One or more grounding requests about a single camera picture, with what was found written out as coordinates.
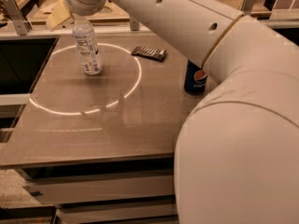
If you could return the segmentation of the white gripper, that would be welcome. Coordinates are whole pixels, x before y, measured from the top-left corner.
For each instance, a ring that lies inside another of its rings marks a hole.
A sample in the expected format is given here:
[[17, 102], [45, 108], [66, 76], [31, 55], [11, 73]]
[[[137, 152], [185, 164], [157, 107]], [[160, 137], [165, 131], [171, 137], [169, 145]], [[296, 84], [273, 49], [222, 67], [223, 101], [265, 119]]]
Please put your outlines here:
[[100, 11], [105, 3], [106, 0], [59, 0], [49, 14], [46, 25], [53, 31], [72, 18], [71, 12], [80, 16], [90, 16]]

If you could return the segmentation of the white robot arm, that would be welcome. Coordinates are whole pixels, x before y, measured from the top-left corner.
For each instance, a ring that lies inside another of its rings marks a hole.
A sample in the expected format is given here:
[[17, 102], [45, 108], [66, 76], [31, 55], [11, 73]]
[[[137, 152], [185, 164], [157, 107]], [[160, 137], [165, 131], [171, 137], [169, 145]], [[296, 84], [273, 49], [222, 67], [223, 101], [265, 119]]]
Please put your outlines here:
[[180, 224], [299, 224], [299, 48], [216, 0], [63, 0], [56, 28], [112, 1], [216, 82], [175, 151]]

